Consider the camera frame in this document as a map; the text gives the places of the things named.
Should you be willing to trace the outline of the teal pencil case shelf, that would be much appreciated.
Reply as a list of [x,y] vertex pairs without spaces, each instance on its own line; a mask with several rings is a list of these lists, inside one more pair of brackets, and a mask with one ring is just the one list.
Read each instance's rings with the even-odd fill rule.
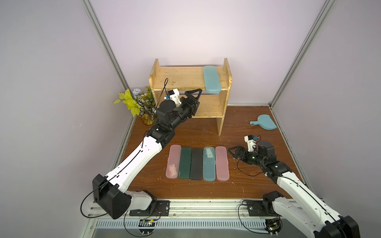
[[209,94],[219,94],[222,88],[217,67],[213,65],[204,66],[203,76],[206,92]]
[[215,150],[213,147],[205,147],[203,149],[203,179],[205,181],[215,181]]

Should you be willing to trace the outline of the black pencil case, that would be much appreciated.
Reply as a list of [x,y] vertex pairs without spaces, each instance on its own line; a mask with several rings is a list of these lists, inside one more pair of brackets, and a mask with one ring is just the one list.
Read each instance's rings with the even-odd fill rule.
[[191,180],[202,179],[202,163],[203,163],[203,150],[200,148],[194,148],[191,154]]

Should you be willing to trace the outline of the dark green pencil case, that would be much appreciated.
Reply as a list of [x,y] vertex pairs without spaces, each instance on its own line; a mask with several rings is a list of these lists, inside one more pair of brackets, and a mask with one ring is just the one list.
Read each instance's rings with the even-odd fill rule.
[[190,178],[191,153],[192,153],[192,149],[190,147],[181,148],[179,174],[178,174],[178,178],[180,179]]

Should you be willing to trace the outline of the light pink pencil case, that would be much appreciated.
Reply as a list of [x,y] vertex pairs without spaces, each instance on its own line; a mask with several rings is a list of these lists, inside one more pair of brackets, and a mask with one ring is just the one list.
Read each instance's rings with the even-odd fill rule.
[[171,145],[170,147],[166,168],[166,177],[169,179],[176,179],[179,175],[181,149],[180,145]]

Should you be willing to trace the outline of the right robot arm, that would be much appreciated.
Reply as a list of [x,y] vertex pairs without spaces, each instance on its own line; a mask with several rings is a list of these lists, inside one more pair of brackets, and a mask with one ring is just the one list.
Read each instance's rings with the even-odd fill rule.
[[286,191],[297,203],[293,205],[281,193],[263,196],[262,210],[284,217],[308,238],[358,238],[358,223],[341,216],[318,198],[282,161],[277,160],[274,146],[268,141],[247,140],[248,148],[228,149],[234,159],[260,167],[264,175]]

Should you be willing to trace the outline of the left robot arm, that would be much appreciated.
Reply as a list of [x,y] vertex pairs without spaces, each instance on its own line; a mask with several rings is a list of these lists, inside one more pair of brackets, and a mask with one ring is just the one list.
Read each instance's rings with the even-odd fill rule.
[[175,129],[195,116],[202,89],[186,91],[181,98],[170,96],[156,110],[157,119],[140,145],[107,175],[97,175],[93,181],[94,201],[112,218],[127,211],[141,210],[152,214],[157,198],[148,191],[130,191],[129,187],[144,166],[175,136]]

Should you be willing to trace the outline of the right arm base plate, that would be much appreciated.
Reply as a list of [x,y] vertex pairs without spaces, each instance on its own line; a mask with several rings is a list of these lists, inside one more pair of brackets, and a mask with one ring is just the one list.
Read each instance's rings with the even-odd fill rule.
[[267,200],[244,200],[249,216],[278,216],[272,207],[272,203]]

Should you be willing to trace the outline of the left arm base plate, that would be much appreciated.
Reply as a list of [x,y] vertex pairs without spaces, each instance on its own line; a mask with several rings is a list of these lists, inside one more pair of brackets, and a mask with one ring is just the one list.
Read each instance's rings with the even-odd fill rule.
[[169,216],[170,201],[169,200],[154,200],[146,210],[131,210],[130,216]]

